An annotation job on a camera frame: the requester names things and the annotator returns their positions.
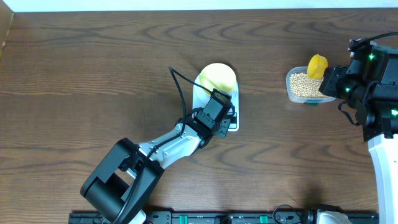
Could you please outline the yellow measuring scoop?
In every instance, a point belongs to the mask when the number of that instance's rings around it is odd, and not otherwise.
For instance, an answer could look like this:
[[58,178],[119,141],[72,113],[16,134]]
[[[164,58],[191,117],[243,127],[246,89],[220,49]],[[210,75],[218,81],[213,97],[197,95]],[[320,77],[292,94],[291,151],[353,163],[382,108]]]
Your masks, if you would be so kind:
[[307,67],[307,75],[312,79],[321,79],[328,67],[328,60],[319,54],[314,55]]

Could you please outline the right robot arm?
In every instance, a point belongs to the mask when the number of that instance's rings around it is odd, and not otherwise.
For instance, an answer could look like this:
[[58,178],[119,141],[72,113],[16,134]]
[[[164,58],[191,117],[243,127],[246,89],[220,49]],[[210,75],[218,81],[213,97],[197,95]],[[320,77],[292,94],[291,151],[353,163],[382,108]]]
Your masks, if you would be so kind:
[[356,114],[374,166],[380,223],[397,223],[397,49],[351,40],[351,62],[327,68],[320,92]]

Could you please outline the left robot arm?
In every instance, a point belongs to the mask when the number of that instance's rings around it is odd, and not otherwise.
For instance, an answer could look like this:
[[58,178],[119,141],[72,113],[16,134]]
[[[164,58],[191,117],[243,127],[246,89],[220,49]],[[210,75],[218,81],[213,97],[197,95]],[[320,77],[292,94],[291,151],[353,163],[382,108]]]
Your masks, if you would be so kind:
[[143,223],[143,207],[165,169],[224,138],[235,112],[231,95],[213,90],[205,107],[180,118],[175,127],[149,142],[119,140],[81,187],[81,195],[111,223]]

